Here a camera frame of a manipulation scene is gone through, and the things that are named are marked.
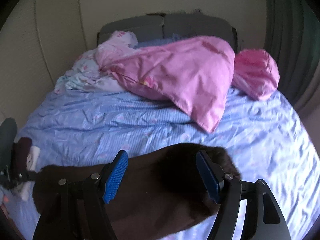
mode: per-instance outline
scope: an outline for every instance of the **gray headboard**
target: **gray headboard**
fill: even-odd
[[[172,34],[216,36],[227,41],[235,52],[238,50],[236,29],[226,20],[201,13],[145,15],[108,23],[98,33],[97,44],[106,41],[116,30],[133,32],[139,42],[170,38]]]

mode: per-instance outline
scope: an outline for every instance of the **blue bedsheet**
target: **blue bedsheet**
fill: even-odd
[[[50,93],[19,135],[32,138],[40,147],[37,171],[49,164],[109,163],[120,149],[135,157],[180,142],[222,146],[244,180],[267,181],[292,240],[302,239],[320,214],[318,155],[296,112],[278,91],[266,102],[253,102],[231,88],[223,118],[212,134],[171,102],[150,101],[129,92]],[[7,194],[11,217],[26,240],[31,240],[39,219],[32,193],[27,203]],[[240,239],[244,208],[242,201],[234,239]],[[210,217],[164,239],[206,239],[213,221]]]

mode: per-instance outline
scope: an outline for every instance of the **brown fabric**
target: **brown fabric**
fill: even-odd
[[[181,143],[129,159],[115,199],[105,205],[119,240],[159,239],[190,228],[218,211],[196,168],[196,153],[201,149],[225,172],[240,176],[220,147]],[[54,194],[59,179],[83,180],[102,167],[43,168],[33,190],[38,212]]]
[[[19,173],[24,173],[27,169],[27,157],[30,152],[32,140],[27,137],[21,137],[20,140],[13,144],[13,153],[11,160],[11,168],[15,177]]]

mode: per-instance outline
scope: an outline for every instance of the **wall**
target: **wall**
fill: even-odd
[[[87,46],[109,22],[153,12],[192,12],[221,17],[237,28],[245,48],[262,48],[266,32],[266,0],[80,0]]]
[[[86,51],[79,0],[20,0],[0,30],[0,122],[18,127]]]

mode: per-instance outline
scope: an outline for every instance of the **blue rubber pad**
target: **blue rubber pad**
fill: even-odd
[[[128,166],[128,154],[125,151],[120,151],[118,155],[119,154],[121,154],[121,156],[114,164],[115,166],[106,181],[105,192],[102,197],[105,204],[108,204],[110,200],[115,198],[124,172]]]
[[[219,196],[219,182],[216,176],[213,174],[211,168],[207,164],[201,152],[196,154],[196,166],[199,174],[202,178],[205,188],[209,194],[209,197],[217,204],[220,203]]]

